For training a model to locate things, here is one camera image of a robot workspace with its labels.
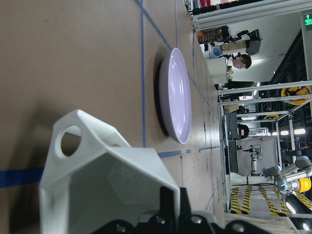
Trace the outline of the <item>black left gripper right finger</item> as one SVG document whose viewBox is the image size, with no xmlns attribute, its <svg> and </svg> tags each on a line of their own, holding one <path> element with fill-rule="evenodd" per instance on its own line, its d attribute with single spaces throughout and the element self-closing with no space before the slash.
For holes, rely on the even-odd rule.
<svg viewBox="0 0 312 234">
<path fill-rule="evenodd" d="M 180 219 L 188 219 L 192 215 L 192 209 L 187 193 L 187 189 L 184 187 L 180 188 Z"/>
</svg>

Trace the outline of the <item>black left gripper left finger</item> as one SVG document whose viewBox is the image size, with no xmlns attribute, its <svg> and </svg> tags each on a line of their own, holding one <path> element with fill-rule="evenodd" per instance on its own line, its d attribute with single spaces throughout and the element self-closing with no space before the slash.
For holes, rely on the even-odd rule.
<svg viewBox="0 0 312 234">
<path fill-rule="evenodd" d="M 177 234 L 179 226 L 179 213 L 176 210 L 174 191 L 160 188 L 159 225 L 165 234 Z"/>
</svg>

